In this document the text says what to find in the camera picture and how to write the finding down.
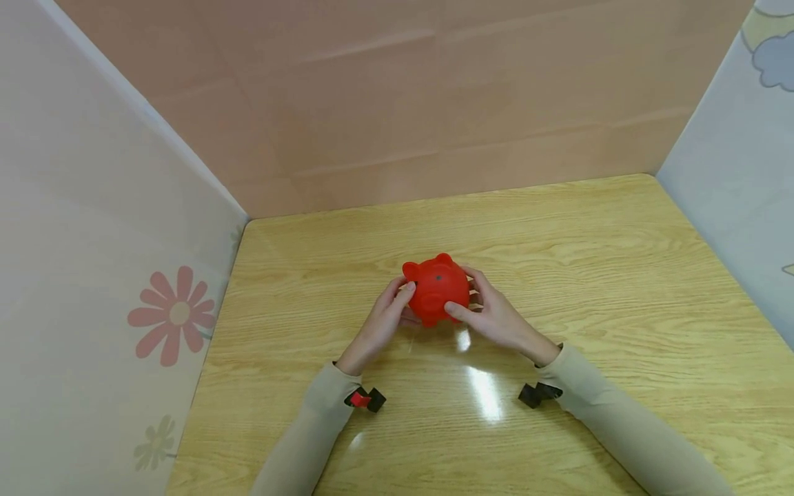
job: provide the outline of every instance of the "hand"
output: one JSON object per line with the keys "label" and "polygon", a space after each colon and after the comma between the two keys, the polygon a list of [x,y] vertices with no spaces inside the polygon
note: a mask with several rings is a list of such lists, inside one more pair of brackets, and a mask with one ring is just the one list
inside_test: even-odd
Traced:
{"label": "hand", "polygon": [[539,367],[545,367],[557,358],[560,349],[527,323],[482,272],[470,267],[463,267],[463,270],[474,279],[471,286],[479,293],[473,295],[472,300],[483,308],[471,311],[455,302],[447,302],[444,305],[446,313],[465,322],[494,343],[517,350]]}
{"label": "hand", "polygon": [[419,319],[406,308],[414,296],[415,283],[406,283],[404,277],[393,279],[378,299],[361,326],[361,331],[337,360],[337,368],[347,375],[361,375],[364,367],[380,350],[384,349],[400,325],[417,325]]}

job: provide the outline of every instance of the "pink wall panel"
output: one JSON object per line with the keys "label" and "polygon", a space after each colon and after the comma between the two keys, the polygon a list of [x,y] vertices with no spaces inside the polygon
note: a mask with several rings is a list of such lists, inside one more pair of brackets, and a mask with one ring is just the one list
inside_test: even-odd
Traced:
{"label": "pink wall panel", "polygon": [[59,0],[253,217],[654,172],[751,0]]}

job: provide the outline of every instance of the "green flower decoration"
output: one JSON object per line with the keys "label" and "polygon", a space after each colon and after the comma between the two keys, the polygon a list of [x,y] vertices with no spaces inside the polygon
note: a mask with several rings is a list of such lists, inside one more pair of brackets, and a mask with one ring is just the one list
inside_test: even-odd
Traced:
{"label": "green flower decoration", "polygon": [[171,415],[165,415],[163,420],[160,421],[160,427],[154,429],[154,425],[146,428],[147,442],[139,444],[135,447],[133,456],[138,458],[138,463],[135,464],[135,470],[139,471],[146,467],[151,466],[152,470],[157,469],[157,465],[161,461],[168,458],[176,458],[176,454],[166,453],[174,447],[174,438],[171,433],[174,432],[176,422],[171,420]]}

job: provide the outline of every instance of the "wrist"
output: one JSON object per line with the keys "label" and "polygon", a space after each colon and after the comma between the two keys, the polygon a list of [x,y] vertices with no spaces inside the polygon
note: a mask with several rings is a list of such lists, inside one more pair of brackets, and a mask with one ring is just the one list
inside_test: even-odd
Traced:
{"label": "wrist", "polygon": [[534,328],[530,329],[526,339],[519,345],[518,352],[538,367],[546,367],[560,355],[560,347]]}
{"label": "wrist", "polygon": [[361,375],[361,372],[364,371],[364,368],[375,355],[371,348],[357,337],[342,352],[336,362],[337,368],[347,375]]}

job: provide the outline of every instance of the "pig ear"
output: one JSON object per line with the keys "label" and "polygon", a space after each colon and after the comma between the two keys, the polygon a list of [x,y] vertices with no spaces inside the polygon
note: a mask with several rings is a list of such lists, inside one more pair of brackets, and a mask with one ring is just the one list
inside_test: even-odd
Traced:
{"label": "pig ear", "polygon": [[447,265],[452,265],[454,262],[452,261],[452,257],[447,255],[446,253],[439,253],[436,257],[436,260],[441,263],[446,263]]}
{"label": "pig ear", "polygon": [[416,281],[418,280],[419,276],[419,264],[414,262],[406,262],[403,264],[403,275],[405,279],[409,281]]}

